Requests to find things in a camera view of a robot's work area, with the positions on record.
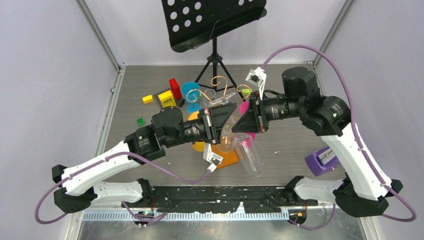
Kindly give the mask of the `gold wine glass rack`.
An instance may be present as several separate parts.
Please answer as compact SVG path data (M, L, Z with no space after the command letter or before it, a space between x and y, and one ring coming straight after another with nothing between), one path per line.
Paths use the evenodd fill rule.
M213 78L210 80L210 84L211 84L213 87L217 87L217 86L220 84L220 82L218 81L217 83L214 83L214 80L219 79L219 78L222 78L222 79L224 79L224 80L225 80L225 88L224 88L224 90L223 90L223 96L221 96L221 97L215 97L215 100L213 100L213 101L210 103L210 106L209 106L209 107L214 107L214 106L219 106L219 105L225 105L225 104L228 104L228 103L229 103L229 101L230 101L230 99L231 99L231 98L232 98L232 97L236 94L235 92L227 93L227 89L229 88L229 87L228 87L228 85L229 85L229 81L228 81L228 79L227 79L226 77L224 77L224 76L218 75L218 76L213 77ZM248 86L248 85L246 85L246 84L239 84L239 85L237 85L237 86L235 87L235 89L236 89L236 91L237 91L239 94L242 94L242 90L243 90L243 89L251 89L251 91L252 91L252 88L251 88L251 87L249 87L249 86ZM204 92L200 90L200 93L201 93L201 94L200 94L200 97L203 97ZM241 97L241 99L238 101L238 103L239 103L239 102L242 102L243 100L245 100L248 96L249 96L249 95L244 96L244 95L242 94L242 97ZM234 124L236 119L237 119L237 118L236 118L235 116L231 116L231 117L229 118L229 123L228 123L228 124L226 124L226 125ZM236 154L236 152L235 152L235 150L234 150L234 149L233 149L231 152L229 152L229 153L224 153L224 152L219 151L219 150L218 150L218 148L217 148L217 145L211 145L211 149L212 149L214 152L218 153L220 156L222 156L222 157L223 157L222 163L221 163L221 165L219 165L219 166L217 167L217 169L221 169L221 168L224 168L224 167L228 167L228 166L230 166L230 165L233 165L233 164L236 164L236 163L238 163L238 162L239 162L239 158L237 157L237 154Z

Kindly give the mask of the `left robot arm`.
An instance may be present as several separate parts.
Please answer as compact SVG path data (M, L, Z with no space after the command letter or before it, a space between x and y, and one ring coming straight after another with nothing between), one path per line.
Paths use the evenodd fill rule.
M149 125L127 135L110 150L77 166L53 167L52 179L57 185L53 194L55 205L66 214L108 202L148 207L154 197L147 180L111 183L106 179L145 164L155 166L155 160L164 157L167 148L183 144L204 143L203 158L209 163L206 173L211 174L223 161L212 151L212 145L220 143L223 127L236 108L236 103L206 107L196 119L187 121L179 108L163 108L152 116Z

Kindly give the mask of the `clear stemless wine glass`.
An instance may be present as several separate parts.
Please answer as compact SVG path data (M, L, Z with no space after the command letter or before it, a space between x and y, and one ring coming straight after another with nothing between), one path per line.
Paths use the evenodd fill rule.
M220 144L217 145L217 148L222 153L230 153L233 147L234 133L232 132L232 126L227 124L222 128L220 136Z

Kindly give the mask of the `pink plastic goblet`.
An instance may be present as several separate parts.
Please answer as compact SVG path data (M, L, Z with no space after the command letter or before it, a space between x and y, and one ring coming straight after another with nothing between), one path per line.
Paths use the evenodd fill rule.
M240 113L241 116L247 111L248 107L249 107L249 103L247 101L244 101L240 105L240 107L239 107L239 113ZM256 134L255 133L248 132L247 134L251 136L252 140L255 140L255 138L256 138Z

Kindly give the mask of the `orange plastic goblet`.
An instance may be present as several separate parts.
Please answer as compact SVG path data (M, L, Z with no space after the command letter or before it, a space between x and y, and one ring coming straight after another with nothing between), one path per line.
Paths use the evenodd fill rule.
M199 113L200 113L199 111L195 111L193 113L190 113L189 116L188 116L188 120L189 121L196 120L198 118ZM203 152L204 146L205 146L205 143L203 141L196 141L192 145L192 148L197 152Z

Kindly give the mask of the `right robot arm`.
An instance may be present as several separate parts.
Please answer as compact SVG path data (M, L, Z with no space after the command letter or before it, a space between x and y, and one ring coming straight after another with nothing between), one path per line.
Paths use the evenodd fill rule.
M282 73L284 92L264 96L265 71L252 69L246 81L258 90L248 97L248 109L232 127L234 133L264 133L275 120L299 118L333 151L345 171L340 180L314 180L295 176L285 186L285 198L291 205L303 200L333 203L346 214L361 218L381 216L389 207L388 197L403 188L399 180L387 177L365 146L358 146L351 111L344 100L324 96L314 72L292 67Z

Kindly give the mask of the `tall clear flute glass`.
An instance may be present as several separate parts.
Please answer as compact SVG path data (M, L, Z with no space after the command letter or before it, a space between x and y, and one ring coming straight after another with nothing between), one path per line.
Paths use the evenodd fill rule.
M240 119L239 111L235 110L231 117L236 117L236 123ZM233 132L233 136L234 138L232 140L232 145L239 159L239 162L237 163L241 163L244 166L246 172L252 178L260 177L264 173L263 163L259 157L254 140L252 140L252 137L247 133Z

